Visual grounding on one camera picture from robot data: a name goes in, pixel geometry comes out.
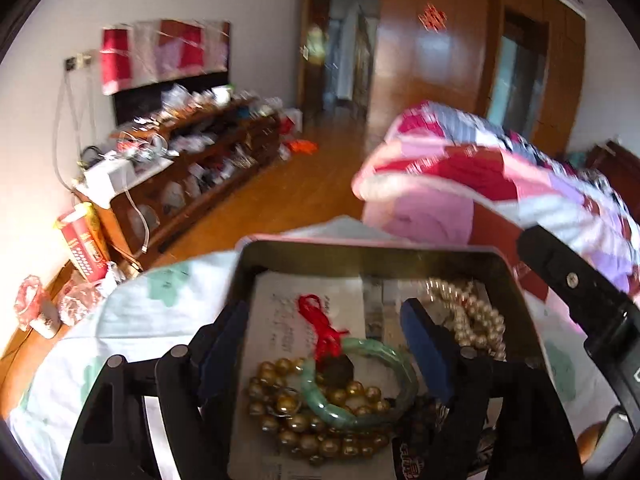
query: pearl necklace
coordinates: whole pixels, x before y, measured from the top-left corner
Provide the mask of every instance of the pearl necklace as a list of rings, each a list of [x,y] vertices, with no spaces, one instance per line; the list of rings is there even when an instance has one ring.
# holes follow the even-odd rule
[[[424,282],[423,299],[442,300],[452,317],[452,332],[460,346],[473,346],[488,351],[497,361],[506,359],[504,317],[487,302],[439,278]]]

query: open door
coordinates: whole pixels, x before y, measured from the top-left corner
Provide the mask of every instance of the open door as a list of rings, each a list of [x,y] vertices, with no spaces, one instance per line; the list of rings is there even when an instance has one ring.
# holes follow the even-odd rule
[[[475,114],[486,117],[491,105],[495,72],[500,56],[500,40],[504,32],[504,6],[501,0],[489,0],[486,24],[486,43],[484,46],[484,66],[480,78],[478,101]]]
[[[305,119],[322,113],[324,57],[331,0],[302,0],[298,107]]]

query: wooden headboard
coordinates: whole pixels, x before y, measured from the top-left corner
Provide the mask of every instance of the wooden headboard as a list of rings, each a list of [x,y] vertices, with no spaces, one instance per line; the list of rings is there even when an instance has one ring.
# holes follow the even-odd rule
[[[610,140],[596,146],[587,158],[587,168],[601,171],[609,179],[634,220],[640,223],[640,158]]]

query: green bracelet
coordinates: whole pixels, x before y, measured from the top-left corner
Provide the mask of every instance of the green bracelet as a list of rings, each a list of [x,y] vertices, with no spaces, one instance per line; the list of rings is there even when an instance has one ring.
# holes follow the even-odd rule
[[[375,339],[345,337],[341,340],[341,346],[345,354],[376,357],[394,370],[400,385],[400,394],[396,398],[395,406],[386,413],[355,416],[329,403],[316,384],[316,362],[311,358],[305,361],[302,369],[302,396],[311,411],[337,430],[363,431],[396,422],[411,407],[418,393],[418,379],[409,359]]]

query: white paper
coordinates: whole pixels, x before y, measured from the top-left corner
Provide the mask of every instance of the white paper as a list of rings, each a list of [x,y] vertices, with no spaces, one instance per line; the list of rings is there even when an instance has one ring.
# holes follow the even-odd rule
[[[328,306],[327,316],[337,330],[365,337],[362,280],[315,278],[265,272],[256,280],[251,316],[245,336],[239,390],[244,390],[263,361],[312,355],[315,334],[297,311],[301,294],[316,294]],[[398,386],[392,372],[372,359],[354,356],[354,375],[365,385],[379,386],[384,396],[395,397]],[[289,385],[298,389],[293,377]],[[236,402],[228,474],[234,480],[390,480],[395,478],[391,446],[370,460],[352,463],[328,460],[313,467],[304,459],[281,455],[273,435],[264,435],[247,414],[248,399],[241,392]]]

